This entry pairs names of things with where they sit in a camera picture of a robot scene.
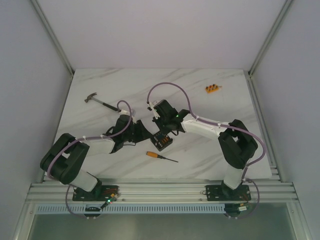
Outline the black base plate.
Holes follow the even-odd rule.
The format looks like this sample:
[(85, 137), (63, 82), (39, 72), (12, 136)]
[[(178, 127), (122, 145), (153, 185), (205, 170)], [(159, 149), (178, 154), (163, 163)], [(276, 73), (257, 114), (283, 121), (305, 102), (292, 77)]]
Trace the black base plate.
[(205, 195), (210, 202), (250, 201), (252, 199), (248, 185), (240, 185), (237, 189), (231, 189), (226, 185), (206, 185)]
[(90, 192), (77, 188), (73, 192), (72, 200), (74, 202), (104, 202), (117, 195), (118, 191), (118, 185), (101, 185)]

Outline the black fuse box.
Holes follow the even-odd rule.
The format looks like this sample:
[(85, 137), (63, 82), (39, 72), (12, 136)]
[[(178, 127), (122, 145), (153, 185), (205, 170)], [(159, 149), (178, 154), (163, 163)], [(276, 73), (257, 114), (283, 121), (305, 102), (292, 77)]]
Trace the black fuse box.
[(155, 134), (153, 134), (150, 138), (150, 141), (159, 152), (161, 152), (173, 143), (173, 139), (169, 137), (167, 134), (162, 134), (161, 131), (158, 131)]

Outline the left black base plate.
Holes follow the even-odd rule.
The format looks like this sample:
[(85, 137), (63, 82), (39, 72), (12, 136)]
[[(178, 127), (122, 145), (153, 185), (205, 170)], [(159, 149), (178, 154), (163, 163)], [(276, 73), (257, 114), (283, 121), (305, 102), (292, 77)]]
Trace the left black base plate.
[(118, 185), (101, 185), (90, 192), (77, 188), (73, 192), (72, 200), (74, 202), (104, 202), (117, 195), (118, 191)]

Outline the orange terminal block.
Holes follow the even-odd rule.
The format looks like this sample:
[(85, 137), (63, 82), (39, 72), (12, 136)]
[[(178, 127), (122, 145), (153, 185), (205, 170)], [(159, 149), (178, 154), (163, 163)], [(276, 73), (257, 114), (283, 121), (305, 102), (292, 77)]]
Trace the orange terminal block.
[(220, 88), (221, 88), (221, 86), (219, 86), (217, 84), (212, 84), (212, 85), (206, 86), (205, 87), (205, 91), (208, 94), (211, 94), (211, 93), (214, 93), (214, 92), (218, 91)]

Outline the orange handled screwdriver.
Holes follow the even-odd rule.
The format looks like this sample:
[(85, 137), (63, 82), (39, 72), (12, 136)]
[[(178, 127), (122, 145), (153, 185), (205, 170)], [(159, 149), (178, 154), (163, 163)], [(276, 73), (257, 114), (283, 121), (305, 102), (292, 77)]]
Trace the orange handled screwdriver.
[(149, 157), (151, 157), (151, 158), (163, 159), (163, 160), (168, 160), (168, 161), (171, 161), (171, 162), (178, 163), (178, 161), (176, 161), (176, 160), (169, 159), (169, 158), (167, 158), (167, 157), (164, 157), (164, 156), (159, 155), (159, 154), (157, 154), (157, 153), (155, 153), (155, 152), (152, 152), (152, 151), (147, 151), (147, 152), (146, 152), (146, 155), (149, 156)]

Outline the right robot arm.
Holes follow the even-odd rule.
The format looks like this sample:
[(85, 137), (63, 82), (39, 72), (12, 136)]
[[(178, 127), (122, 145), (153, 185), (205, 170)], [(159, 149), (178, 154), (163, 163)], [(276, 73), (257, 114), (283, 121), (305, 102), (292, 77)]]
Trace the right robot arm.
[(228, 166), (221, 183), (221, 193), (228, 200), (239, 194), (247, 162), (254, 156), (258, 144), (253, 136), (246, 133), (247, 128), (235, 119), (231, 123), (220, 123), (209, 119), (200, 119), (190, 110), (177, 111), (170, 103), (148, 102), (148, 110), (153, 112), (152, 121), (163, 135), (172, 133), (197, 134), (208, 139), (217, 139)]

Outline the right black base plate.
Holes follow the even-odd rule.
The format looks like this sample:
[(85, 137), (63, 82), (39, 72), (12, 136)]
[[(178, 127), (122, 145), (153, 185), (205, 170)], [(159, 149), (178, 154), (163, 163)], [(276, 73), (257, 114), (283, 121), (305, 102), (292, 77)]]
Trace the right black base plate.
[(210, 202), (250, 201), (252, 199), (248, 185), (240, 185), (237, 189), (231, 189), (226, 185), (206, 185), (205, 195)]

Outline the aluminium mounting rail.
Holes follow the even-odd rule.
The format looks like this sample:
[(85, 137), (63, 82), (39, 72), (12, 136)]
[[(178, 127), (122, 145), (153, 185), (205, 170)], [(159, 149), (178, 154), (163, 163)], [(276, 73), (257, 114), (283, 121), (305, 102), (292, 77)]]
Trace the aluminium mounting rail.
[[(249, 183), (252, 201), (260, 193), (262, 203), (297, 202), (298, 195), (294, 184), (279, 180), (257, 180), (258, 189)], [(123, 203), (200, 203), (207, 200), (204, 195), (206, 185), (220, 185), (212, 180), (192, 179), (104, 179), (104, 185), (116, 185), (119, 189), (119, 202)], [(26, 201), (33, 203), (62, 203), (67, 187), (57, 181), (45, 180), (31, 184)]]

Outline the right aluminium frame post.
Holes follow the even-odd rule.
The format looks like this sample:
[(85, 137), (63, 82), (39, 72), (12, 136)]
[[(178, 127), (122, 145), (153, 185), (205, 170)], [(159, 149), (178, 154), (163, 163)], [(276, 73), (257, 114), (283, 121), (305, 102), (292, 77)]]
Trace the right aluminium frame post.
[(281, 7), (281, 10), (279, 11), (275, 21), (273, 22), (261, 48), (258, 51), (257, 56), (255, 57), (249, 71), (248, 71), (248, 75), (250, 77), (252, 77), (254, 75), (254, 73), (257, 71), (260, 63), (262, 62), (264, 56), (267, 54), (269, 48), (271, 47), (275, 37), (277, 36), (279, 30), (281, 29), (283, 22), (285, 21), (288, 13), (290, 12), (293, 4), (294, 4), (294, 0), (286, 0), (283, 4), (283, 6)]

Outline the aluminium frame post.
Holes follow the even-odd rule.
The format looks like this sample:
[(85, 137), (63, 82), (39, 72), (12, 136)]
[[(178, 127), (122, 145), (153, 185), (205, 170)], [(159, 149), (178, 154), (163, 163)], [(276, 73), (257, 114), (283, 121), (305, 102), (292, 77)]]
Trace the aluminium frame post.
[(269, 48), (271, 47), (275, 37), (277, 36), (279, 30), (281, 29), (283, 22), (285, 21), (288, 13), (290, 12), (293, 4), (294, 4), (294, 0), (286, 0), (283, 4), (283, 6), (281, 7), (281, 10), (279, 11), (275, 21), (273, 22), (261, 48), (258, 51), (257, 56), (255, 57), (249, 71), (248, 71), (248, 75), (250, 77), (252, 77), (254, 75), (254, 73), (257, 71), (260, 63), (262, 62), (264, 56), (267, 54)]
[(32, 5), (33, 9), (35, 10), (42, 26), (44, 27), (44, 29), (46, 31), (46, 33), (48, 34), (48, 37), (49, 37), (50, 41), (52, 42), (57, 54), (59, 55), (60, 60), (62, 61), (64, 67), (66, 68), (69, 75), (71, 77), (73, 77), (75, 74), (75, 70), (73, 69), (65, 51), (63, 50), (62, 45), (60, 44), (60, 42), (59, 42), (44, 10), (42, 9), (39, 1), (38, 0), (31, 0), (30, 3)]

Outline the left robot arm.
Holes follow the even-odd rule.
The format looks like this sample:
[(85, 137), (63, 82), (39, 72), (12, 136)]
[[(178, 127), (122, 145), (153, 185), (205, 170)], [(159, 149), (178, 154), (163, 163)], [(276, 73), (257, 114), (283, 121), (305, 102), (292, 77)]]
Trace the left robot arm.
[(40, 168), (60, 183), (80, 188), (90, 201), (97, 201), (102, 196), (102, 188), (98, 178), (82, 170), (85, 158), (114, 154), (127, 142), (137, 144), (151, 137), (141, 120), (132, 121), (130, 116), (122, 114), (115, 126), (91, 140), (77, 140), (69, 133), (62, 134), (42, 158)]

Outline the left aluminium frame post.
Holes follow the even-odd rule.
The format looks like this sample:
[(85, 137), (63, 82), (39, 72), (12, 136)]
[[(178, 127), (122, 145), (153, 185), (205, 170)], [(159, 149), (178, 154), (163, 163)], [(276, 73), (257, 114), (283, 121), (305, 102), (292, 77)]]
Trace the left aluminium frame post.
[(44, 27), (44, 29), (46, 31), (46, 33), (48, 34), (48, 37), (49, 37), (50, 41), (52, 42), (57, 54), (59, 55), (60, 60), (62, 61), (64, 67), (66, 68), (69, 75), (71, 77), (73, 77), (75, 74), (75, 70), (73, 69), (65, 51), (63, 50), (62, 45), (60, 44), (60, 42), (59, 42), (44, 10), (42, 9), (39, 1), (38, 0), (31, 0), (30, 3), (32, 5), (33, 9), (35, 10), (42, 26)]

